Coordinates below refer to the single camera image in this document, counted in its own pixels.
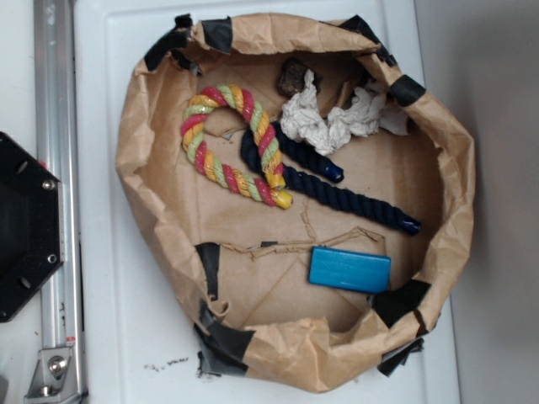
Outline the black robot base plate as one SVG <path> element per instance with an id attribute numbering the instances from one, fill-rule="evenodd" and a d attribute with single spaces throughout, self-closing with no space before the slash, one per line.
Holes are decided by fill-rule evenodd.
<path id="1" fill-rule="evenodd" d="M 12 321 L 61 266 L 59 182 L 1 134 L 1 322 Z"/>

